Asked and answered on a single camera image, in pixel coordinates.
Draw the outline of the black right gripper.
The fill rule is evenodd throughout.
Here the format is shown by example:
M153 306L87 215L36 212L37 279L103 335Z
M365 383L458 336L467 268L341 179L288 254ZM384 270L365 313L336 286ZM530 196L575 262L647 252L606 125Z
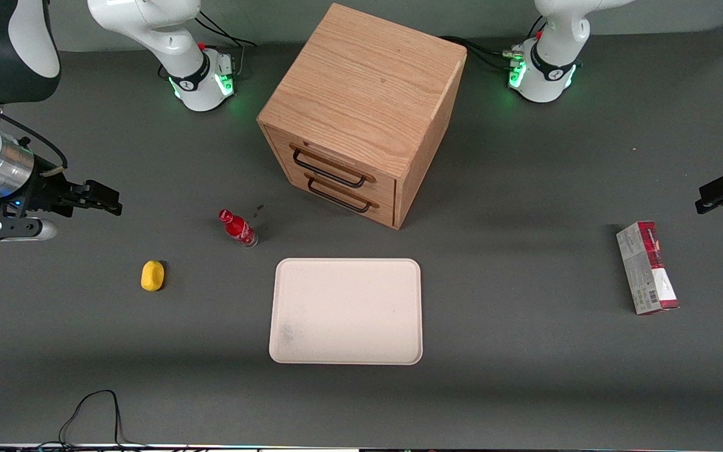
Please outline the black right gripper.
M74 208L102 210L115 217L122 215L117 191L94 180L70 183L60 173L43 176L49 169L49 165L35 166L20 188L20 217L27 217L28 212L44 211L70 218Z

